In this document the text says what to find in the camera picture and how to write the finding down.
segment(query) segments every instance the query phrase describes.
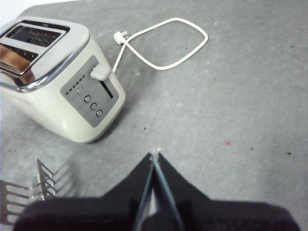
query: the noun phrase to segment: gray panel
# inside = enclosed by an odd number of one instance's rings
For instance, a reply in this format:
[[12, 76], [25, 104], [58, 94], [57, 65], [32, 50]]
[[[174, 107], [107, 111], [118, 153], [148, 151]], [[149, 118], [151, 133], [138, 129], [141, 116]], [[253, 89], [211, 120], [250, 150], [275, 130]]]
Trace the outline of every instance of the gray panel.
[[[92, 68], [99, 62], [91, 56], [87, 62], [74, 74], [74, 76], [61, 88], [61, 94], [69, 103], [85, 118], [92, 126], [96, 127], [108, 114], [119, 98], [119, 94], [109, 79], [103, 83], [92, 79], [90, 73]], [[90, 102], [85, 102], [85, 97], [91, 98]], [[92, 103], [97, 104], [95, 110], [91, 110]], [[102, 110], [100, 117], [96, 112]]]

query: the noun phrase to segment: power cord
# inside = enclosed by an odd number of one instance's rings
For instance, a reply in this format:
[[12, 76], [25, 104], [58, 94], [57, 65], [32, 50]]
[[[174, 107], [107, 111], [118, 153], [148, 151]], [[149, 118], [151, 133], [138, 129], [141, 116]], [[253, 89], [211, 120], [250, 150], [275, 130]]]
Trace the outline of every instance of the power cord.
[[[142, 34], [148, 32], [148, 31], [150, 31], [150, 30], [153, 30], [153, 29], [155, 29], [155, 28], [158, 28], [158, 27], [160, 27], [160, 26], [162, 26], [162, 25], [165, 25], [165, 24], [167, 24], [167, 23], [171, 23], [171, 22], [174, 22], [174, 21], [179, 21], [179, 22], [185, 23], [185, 24], [187, 24], [187, 25], [189, 25], [189, 26], [192, 26], [193, 28], [195, 28], [196, 30], [198, 30], [198, 31], [204, 36], [204, 40], [203, 40], [197, 47], [195, 47], [191, 52], [189, 52], [188, 54], [186, 54], [183, 58], [179, 59], [179, 60], [176, 61], [175, 63], [172, 63], [172, 64], [167, 65], [167, 66], [157, 66], [157, 65], [155, 65], [155, 64], [153, 64], [153, 63], [151, 63], [151, 62], [149, 62], [147, 59], [145, 59], [141, 54], [138, 53], [138, 51], [136, 51], [136, 50], [129, 44], [129, 42], [130, 42], [132, 39], [136, 38], [137, 36], [142, 35]], [[207, 33], [206, 33], [201, 27], [197, 26], [196, 24], [194, 24], [194, 23], [192, 23], [192, 22], [190, 22], [190, 21], [188, 21], [188, 20], [182, 19], [182, 18], [170, 18], [170, 19], [165, 20], [165, 21], [163, 21], [163, 22], [161, 22], [161, 23], [158, 23], [158, 24], [156, 24], [156, 25], [154, 25], [154, 26], [151, 26], [151, 27], [148, 27], [148, 28], [146, 28], [146, 29], [144, 29], [144, 30], [142, 30], [142, 31], [139, 31], [138, 33], [133, 34], [133, 35], [130, 36], [130, 37], [128, 37], [128, 36], [126, 36], [126, 35], [127, 35], [127, 31], [124, 31], [124, 32], [118, 31], [118, 32], [114, 33], [114, 39], [115, 39], [115, 41], [116, 41], [119, 45], [123, 44], [123, 46], [122, 46], [122, 49], [121, 49], [121, 51], [120, 51], [120, 53], [119, 53], [119, 55], [118, 55], [118, 57], [117, 57], [117, 59], [116, 59], [115, 65], [114, 65], [114, 67], [113, 67], [113, 69], [112, 69], [113, 72], [116, 71], [116, 68], [117, 68], [117, 66], [118, 66], [118, 64], [119, 64], [119, 62], [120, 62], [120, 59], [121, 59], [121, 57], [122, 57], [122, 55], [123, 55], [123, 52], [124, 52], [125, 47], [128, 47], [138, 58], [140, 58], [144, 63], [146, 63], [146, 64], [149, 65], [150, 67], [152, 67], [152, 68], [154, 68], [154, 69], [156, 69], [156, 70], [168, 70], [168, 69], [171, 69], [171, 68], [173, 68], [173, 67], [175, 67], [175, 66], [177, 66], [177, 65], [179, 65], [179, 64], [181, 64], [181, 63], [183, 63], [185, 60], [189, 59], [189, 58], [190, 58], [191, 56], [193, 56], [198, 50], [200, 50], [200, 49], [206, 44], [206, 42], [208, 41], [208, 35], [207, 35]]]

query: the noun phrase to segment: gray floor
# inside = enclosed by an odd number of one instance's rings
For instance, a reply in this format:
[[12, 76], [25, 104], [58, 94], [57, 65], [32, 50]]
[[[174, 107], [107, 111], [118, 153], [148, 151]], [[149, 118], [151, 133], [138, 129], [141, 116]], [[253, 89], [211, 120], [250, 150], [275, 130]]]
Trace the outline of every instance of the gray floor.
[[[111, 65], [121, 49], [114, 32], [132, 34], [170, 17], [198, 24], [209, 41], [168, 71], [126, 50], [116, 74], [127, 102], [92, 144], [51, 133], [2, 95], [1, 178], [29, 184], [40, 158], [55, 170], [67, 164], [78, 196], [101, 196], [161, 147], [209, 197], [280, 205], [308, 230], [307, 12], [306, 0], [87, 0], [26, 10], [22, 15], [84, 24]], [[172, 23], [132, 44], [163, 65], [201, 38]]]

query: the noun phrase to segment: toaster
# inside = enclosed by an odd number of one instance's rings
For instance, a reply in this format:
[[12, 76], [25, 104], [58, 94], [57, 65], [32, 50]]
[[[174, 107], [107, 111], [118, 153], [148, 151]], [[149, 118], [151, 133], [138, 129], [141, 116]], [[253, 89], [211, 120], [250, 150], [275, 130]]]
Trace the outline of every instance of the toaster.
[[20, 17], [1, 28], [1, 92], [36, 122], [75, 142], [93, 142], [126, 96], [89, 30]]

